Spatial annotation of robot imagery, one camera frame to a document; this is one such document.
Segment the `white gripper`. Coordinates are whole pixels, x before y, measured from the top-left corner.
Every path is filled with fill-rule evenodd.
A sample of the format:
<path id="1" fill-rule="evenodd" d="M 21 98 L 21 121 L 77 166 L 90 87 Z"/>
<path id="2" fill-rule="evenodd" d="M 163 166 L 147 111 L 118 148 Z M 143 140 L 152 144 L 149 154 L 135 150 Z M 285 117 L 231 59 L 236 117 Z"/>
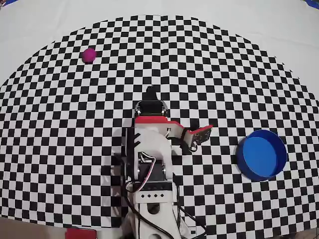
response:
<path id="1" fill-rule="evenodd" d="M 167 112 L 167 105 L 157 98 L 154 86 L 148 86 L 145 100 L 139 101 L 135 106 L 135 127 L 157 130 L 164 137 L 194 140 L 194 132 L 176 121 L 169 120 Z"/>

